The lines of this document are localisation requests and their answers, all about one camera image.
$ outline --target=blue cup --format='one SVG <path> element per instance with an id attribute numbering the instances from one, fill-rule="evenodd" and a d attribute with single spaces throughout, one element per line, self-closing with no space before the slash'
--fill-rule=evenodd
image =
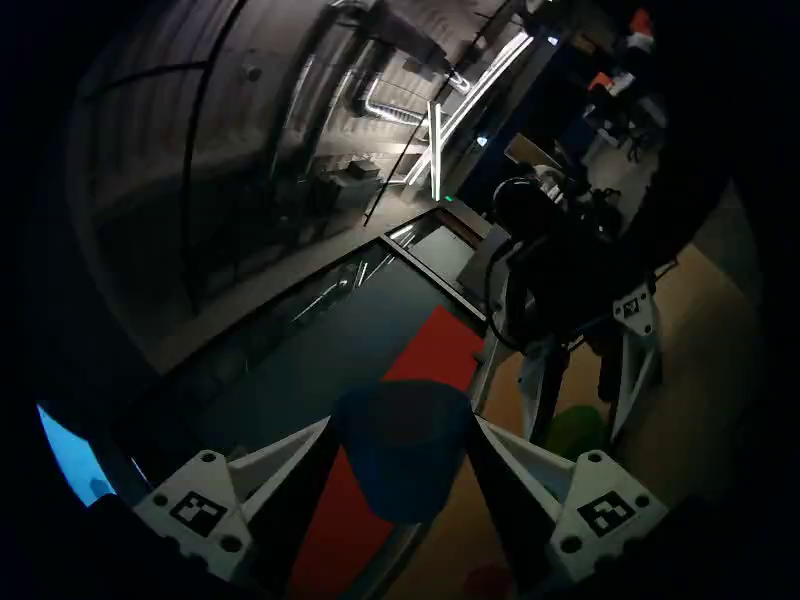
<path id="1" fill-rule="evenodd" d="M 392 523 L 444 508 L 473 419 L 469 397 L 433 381 L 388 381 L 341 398 L 333 424 L 372 511 Z"/>

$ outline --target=red object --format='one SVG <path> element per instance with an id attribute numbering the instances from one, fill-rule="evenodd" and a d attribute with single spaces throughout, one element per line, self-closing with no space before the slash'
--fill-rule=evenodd
<path id="1" fill-rule="evenodd" d="M 465 392 L 477 366 L 472 355 L 482 346 L 481 338 L 437 306 L 383 379 L 430 379 Z M 287 596 L 338 598 L 393 530 L 393 524 L 369 509 L 347 455 L 339 449 L 292 568 Z"/>
<path id="2" fill-rule="evenodd" d="M 637 9 L 631 19 L 631 31 L 653 37 L 653 20 L 650 18 L 650 13 L 643 8 Z"/>
<path id="3" fill-rule="evenodd" d="M 606 75 L 603 72 L 598 73 L 594 79 L 592 79 L 592 83 L 589 84 L 589 89 L 591 90 L 596 85 L 602 85 L 603 87 L 608 87 L 611 85 L 611 77 Z"/>

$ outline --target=green object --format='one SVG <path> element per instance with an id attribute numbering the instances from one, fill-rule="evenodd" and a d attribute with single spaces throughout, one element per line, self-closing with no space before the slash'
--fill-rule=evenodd
<path id="1" fill-rule="evenodd" d="M 556 416 L 539 444 L 545 450 L 575 460 L 606 444 L 606 423 L 593 406 L 573 406 Z"/>

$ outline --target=pipe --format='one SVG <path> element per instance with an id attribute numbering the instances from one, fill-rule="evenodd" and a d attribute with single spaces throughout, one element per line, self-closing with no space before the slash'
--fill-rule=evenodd
<path id="1" fill-rule="evenodd" d="M 368 6 L 360 0 L 335 0 L 325 6 L 317 17 L 317 20 L 306 32 L 303 43 L 294 57 L 291 67 L 284 77 L 284 85 L 278 93 L 277 108 L 273 126 L 267 135 L 264 144 L 264 163 L 266 177 L 266 198 L 272 198 L 275 189 L 275 165 L 278 161 L 278 150 L 281 138 L 289 120 L 290 111 L 294 105 L 293 100 L 299 93 L 297 82 L 300 80 L 303 69 L 307 64 L 308 57 L 314 54 L 314 50 L 320 41 L 325 37 L 328 30 L 336 24 L 336 20 L 343 13 L 362 13 Z"/>
<path id="2" fill-rule="evenodd" d="M 336 108 L 336 101 L 338 100 L 337 91 L 341 90 L 342 80 L 347 77 L 350 72 L 351 65 L 358 61 L 359 57 L 363 54 L 367 46 L 367 39 L 361 34 L 356 32 L 350 41 L 347 42 L 347 47 L 342 52 L 342 56 L 336 61 L 332 67 L 333 73 L 326 78 L 322 91 L 319 96 L 321 98 L 331 98 L 326 110 L 318 110 L 314 115 L 311 125 L 306 129 L 303 143 L 297 155 L 296 164 L 302 165 L 302 173 L 307 174 L 311 169 L 314 162 L 314 155 L 316 154 L 319 140 L 322 137 L 322 132 L 325 125 L 330 119 L 330 115 Z"/>

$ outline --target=wooden floor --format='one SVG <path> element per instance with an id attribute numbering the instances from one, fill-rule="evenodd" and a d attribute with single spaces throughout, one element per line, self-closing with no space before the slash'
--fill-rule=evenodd
<path id="1" fill-rule="evenodd" d="M 667 504 L 696 493 L 716 500 L 731 484 L 742 410 L 758 395 L 761 340 L 755 311 L 733 283 L 694 246 L 660 282 L 664 382 L 635 410 L 616 458 Z M 498 369 L 485 416 L 514 433 L 522 428 L 516 378 L 522 357 Z M 557 411 L 597 400 L 599 359 L 584 345 L 572 356 Z M 505 560 L 475 475 L 465 461 L 445 510 L 433 523 L 387 596 L 511 597 Z M 467 586 L 476 575 L 480 586 Z"/>

